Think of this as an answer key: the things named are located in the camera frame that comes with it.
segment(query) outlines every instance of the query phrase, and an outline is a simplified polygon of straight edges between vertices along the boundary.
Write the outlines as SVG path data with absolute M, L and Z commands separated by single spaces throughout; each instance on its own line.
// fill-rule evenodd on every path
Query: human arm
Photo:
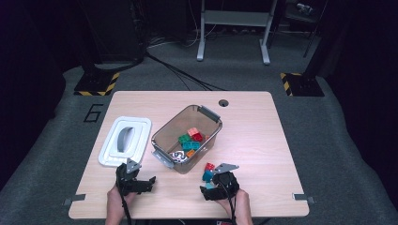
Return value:
M 235 202 L 235 198 L 237 199 L 235 205 L 235 218 L 237 225 L 253 225 L 249 194 L 245 190 L 239 189 L 237 191 L 237 195 L 232 198 L 232 203 Z M 228 216 L 232 218 L 231 206 L 227 199 L 217 200 L 215 202 L 220 204 L 222 208 L 225 209 Z
M 132 192 L 124 196 L 127 206 L 130 206 L 132 200 L 137 193 Z M 122 205 L 122 199 L 120 197 L 117 186 L 112 187 L 107 193 L 108 201 L 106 203 L 106 225 L 118 225 L 125 216 L 125 211 Z

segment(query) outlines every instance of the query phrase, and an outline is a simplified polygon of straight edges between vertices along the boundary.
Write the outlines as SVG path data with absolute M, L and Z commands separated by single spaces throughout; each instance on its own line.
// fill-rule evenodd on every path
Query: black cable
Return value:
M 120 170 L 119 167 L 117 167 L 116 174 L 119 174 L 119 170 Z M 124 199 L 124 196 L 122 194 L 123 190 L 120 189 L 119 177 L 116 178 L 116 186 L 117 186 L 117 190 L 119 191 L 120 198 L 122 199 L 122 206 L 123 206 L 123 209 L 124 209 L 126 217 L 127 217 L 127 222 L 129 225 L 132 225 L 129 207 L 127 206 L 126 200 Z
M 125 65 L 125 66 L 123 66 L 123 67 L 116 67 L 116 68 L 98 68 L 98 69 L 101 70 L 101 71 L 104 71 L 104 72 L 114 72 L 114 73 L 117 73 L 117 72 L 120 72 L 120 71 L 129 69 L 129 68 L 133 68 L 133 67 L 139 65 L 141 62 L 143 62 L 143 60 L 139 60 L 139 61 L 137 61 L 137 62 L 134 62 L 134 63 L 128 64 L 128 65 Z
M 184 82 L 184 80 L 182 80 L 182 78 L 180 77 L 180 76 L 178 76 L 178 74 L 175 72 L 175 71 L 173 71 L 174 72 L 174 74 L 184 83 L 184 85 L 187 87 L 187 89 L 189 90 L 189 91 L 191 91 L 191 89 L 189 88 L 189 86 Z
M 222 91 L 226 91 L 225 89 L 220 88 L 220 87 L 218 87 L 218 86 L 215 86 L 215 85 L 213 85 L 213 84 L 210 84 L 210 83 L 207 83 L 207 82 L 202 82 L 202 81 L 200 81 L 199 79 L 196 79 L 195 77 L 193 77 L 192 75 L 190 75 L 190 74 L 188 74 L 188 73 L 182 71 L 181 69 L 179 69 L 179 68 L 177 68 L 177 67 L 174 67 L 174 66 L 172 66 L 172 65 L 170 65 L 170 64 L 167 64 L 167 63 L 165 63 L 165 62 L 162 62 L 160 59 L 158 59 L 158 58 L 156 58 L 155 56 L 151 55 L 149 52 L 146 52 L 145 55 L 146 55 L 147 57 L 149 57 L 150 59 L 152 59 L 152 60 L 154 60 L 154 61 L 156 61 L 156 62 L 158 62 L 158 63 L 163 64 L 165 67 L 167 67 L 167 68 L 169 68 L 170 70 L 172 70 L 172 71 L 175 73 L 175 75 L 177 75 L 177 76 L 182 76 L 182 77 L 184 77 L 185 79 L 188 79 L 188 80 L 190 80 L 190 81 L 192 81 L 192 82 L 198 84 L 198 85 L 201 86 L 204 90 L 212 91 L 212 89 L 211 89 L 210 87 L 214 87 L 214 88 L 216 88 L 216 89 L 219 89 L 219 90 L 222 90 Z
M 232 224 L 237 225 L 237 221 L 235 218 L 235 206 L 237 205 L 237 197 L 235 197 L 235 206 L 232 205 L 232 200 L 231 200 L 231 196 L 229 196 L 228 190 L 226 189 L 226 187 L 223 185 L 222 182 L 220 182 L 220 185 L 222 186 L 222 188 L 224 189 L 226 196 L 228 198 L 228 202 L 229 202 L 229 206 L 231 207 L 231 220 L 232 220 Z
M 216 40 L 218 36 L 219 36 L 218 32 L 213 32 L 212 34 L 207 34 L 205 36 L 205 39 L 206 40 Z
M 168 41 L 166 37 L 155 35 L 148 41 L 149 42 L 148 47 L 151 48 L 153 46 L 160 45 L 162 43 L 165 43 L 165 41 Z

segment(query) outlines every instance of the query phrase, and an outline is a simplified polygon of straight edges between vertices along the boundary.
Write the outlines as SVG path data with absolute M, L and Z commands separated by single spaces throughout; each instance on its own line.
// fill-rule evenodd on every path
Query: wooden surface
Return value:
M 219 100 L 226 99 L 227 107 Z M 211 150 L 187 174 L 163 166 L 151 152 L 150 137 L 191 104 L 204 105 L 223 122 Z M 225 211 L 205 201 L 199 186 L 207 162 L 236 164 L 233 173 L 250 194 L 252 215 L 258 217 L 304 217 L 306 202 L 292 193 L 303 193 L 272 96 L 268 92 L 116 92 L 105 115 L 98 138 L 73 202 L 71 218 L 105 218 L 106 193 L 115 183 L 115 167 L 104 167 L 98 157 L 114 120 L 119 116 L 146 117 L 152 129 L 142 168 L 137 178 L 156 176 L 152 192 L 139 195 L 130 208 L 132 218 L 227 218 Z

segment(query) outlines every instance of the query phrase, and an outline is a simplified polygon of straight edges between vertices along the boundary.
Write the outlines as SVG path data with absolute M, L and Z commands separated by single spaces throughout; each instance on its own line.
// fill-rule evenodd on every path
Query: colorful toy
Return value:
M 192 139 L 191 139 L 190 135 L 184 134 L 184 135 L 178 137 L 178 141 L 179 141 L 181 144 L 183 144 L 184 142 L 190 142 L 190 141 L 192 141 Z
M 184 142 L 182 143 L 182 150 L 184 150 L 184 152 L 188 152 L 190 150 L 198 150 L 200 147 L 200 143 L 199 142 Z
M 196 142 L 201 142 L 203 140 L 203 136 L 200 133 L 195 133 L 191 136 L 191 138 Z
M 213 171 L 215 167 L 216 166 L 214 166 L 214 164 L 211 164 L 208 162 L 208 163 L 206 163 L 205 171 Z
M 193 154 L 195 154 L 195 150 L 190 150 L 189 152 L 186 153 L 187 157 L 190 158 L 191 156 L 193 156 Z
M 188 130 L 188 134 L 190 135 L 190 137 L 197 133 L 199 133 L 199 130 L 196 127 L 192 127 Z
M 205 171 L 205 173 L 203 173 L 202 180 L 206 181 L 206 183 L 210 183 L 211 178 L 213 178 L 212 171 Z

